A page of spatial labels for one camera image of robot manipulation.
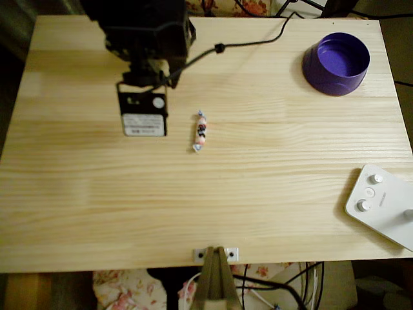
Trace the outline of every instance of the white controller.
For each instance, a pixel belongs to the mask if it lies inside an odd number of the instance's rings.
[[[413,185],[375,165],[365,165],[346,212],[379,234],[413,251]]]

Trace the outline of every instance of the purple plastic bowl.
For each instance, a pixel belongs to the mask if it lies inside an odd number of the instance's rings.
[[[305,52],[303,73],[320,92],[343,96],[358,88],[369,63],[370,54],[363,42],[350,34],[336,32]]]

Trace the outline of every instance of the metal bracket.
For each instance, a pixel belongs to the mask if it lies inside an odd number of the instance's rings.
[[[194,249],[194,262],[197,264],[203,264],[208,249]],[[239,249],[237,247],[224,248],[225,255],[227,256],[228,263],[234,263],[239,261]]]

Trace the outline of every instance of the sticker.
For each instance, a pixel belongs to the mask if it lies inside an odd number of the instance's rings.
[[[122,115],[123,128],[127,136],[164,136],[163,116],[160,114]]]

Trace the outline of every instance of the candy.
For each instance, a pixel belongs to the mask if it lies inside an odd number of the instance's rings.
[[[205,133],[207,132],[207,118],[199,110],[199,120],[196,125],[195,143],[192,146],[196,152],[199,152],[205,144]]]

